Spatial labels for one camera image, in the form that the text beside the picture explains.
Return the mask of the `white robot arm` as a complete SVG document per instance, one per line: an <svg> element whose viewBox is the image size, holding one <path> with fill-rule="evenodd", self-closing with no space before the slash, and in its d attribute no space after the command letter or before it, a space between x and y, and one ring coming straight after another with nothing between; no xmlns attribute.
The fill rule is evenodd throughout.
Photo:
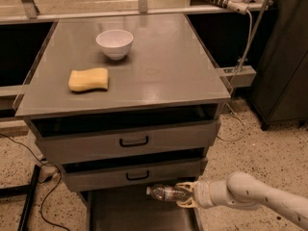
<svg viewBox="0 0 308 231"><path fill-rule="evenodd" d="M253 210L260 205L273 210L293 224L308 231L308 199L273 188L242 171L231 173L225 180L178 183L191 196L177 201L182 208L209 209L226 206L233 209Z"/></svg>

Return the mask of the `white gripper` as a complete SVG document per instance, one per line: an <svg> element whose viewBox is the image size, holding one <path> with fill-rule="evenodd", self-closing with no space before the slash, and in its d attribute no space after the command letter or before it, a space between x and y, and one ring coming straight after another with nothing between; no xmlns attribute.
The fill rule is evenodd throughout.
<svg viewBox="0 0 308 231"><path fill-rule="evenodd" d="M193 198L190 197L185 201L177 201L176 204L181 208L198 208L209 209L215 206L210 195L210 184L205 181L182 182L175 185L177 189L193 192Z"/></svg>

